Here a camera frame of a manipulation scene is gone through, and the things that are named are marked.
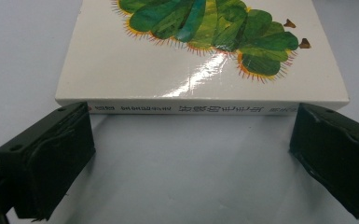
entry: green caterpillar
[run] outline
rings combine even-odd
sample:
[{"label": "green caterpillar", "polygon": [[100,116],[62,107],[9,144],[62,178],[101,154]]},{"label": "green caterpillar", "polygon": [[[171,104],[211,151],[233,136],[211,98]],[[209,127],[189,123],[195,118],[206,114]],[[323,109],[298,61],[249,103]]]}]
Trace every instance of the green caterpillar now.
[{"label": "green caterpillar", "polygon": [[297,38],[263,10],[241,0],[113,0],[126,15],[130,35],[150,35],[159,43],[186,43],[201,54],[237,56],[243,75],[261,80],[285,73]]}]

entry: white surface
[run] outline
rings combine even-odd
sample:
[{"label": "white surface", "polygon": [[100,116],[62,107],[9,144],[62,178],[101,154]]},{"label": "white surface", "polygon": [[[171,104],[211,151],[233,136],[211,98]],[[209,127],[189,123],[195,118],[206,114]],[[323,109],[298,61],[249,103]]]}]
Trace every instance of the white surface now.
[{"label": "white surface", "polygon": [[[297,28],[285,30],[299,41],[307,37],[311,42],[311,49],[296,50],[293,64],[286,66],[287,74],[276,75],[275,81],[242,77],[236,55],[200,56],[174,44],[156,46],[146,37],[131,38],[124,28],[129,18],[112,11],[110,0],[84,0],[63,66],[57,101],[67,105],[87,100],[93,113],[138,114],[188,113],[181,112],[181,106],[256,106],[264,107],[261,113],[274,114],[271,108],[293,108],[298,102],[332,109],[346,105],[348,94],[312,1],[248,1],[248,7],[266,10],[274,21],[290,18]],[[95,106],[113,106],[115,110],[99,111]],[[121,110],[122,106],[169,106],[172,110],[133,112]]]},{"label": "white surface", "polygon": [[[314,4],[359,121],[359,1]],[[79,7],[0,1],[0,146],[58,107]],[[294,119],[92,116],[97,154],[49,223],[358,223],[288,154]]]}]

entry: clamp jaw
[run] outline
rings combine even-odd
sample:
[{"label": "clamp jaw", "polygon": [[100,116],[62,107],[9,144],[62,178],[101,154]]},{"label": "clamp jaw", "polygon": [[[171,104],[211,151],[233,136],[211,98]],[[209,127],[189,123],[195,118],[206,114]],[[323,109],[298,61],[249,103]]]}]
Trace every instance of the clamp jaw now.
[{"label": "clamp jaw", "polygon": [[95,153],[86,103],[61,107],[0,147],[0,224],[49,219]]}]

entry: white book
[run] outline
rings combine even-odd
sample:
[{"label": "white book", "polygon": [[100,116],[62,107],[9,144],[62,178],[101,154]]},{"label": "white book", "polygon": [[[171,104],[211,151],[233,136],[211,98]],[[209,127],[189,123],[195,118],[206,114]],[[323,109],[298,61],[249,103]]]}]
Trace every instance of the white book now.
[{"label": "white book", "polygon": [[56,100],[90,113],[289,115],[349,96],[311,0],[83,0]]}]

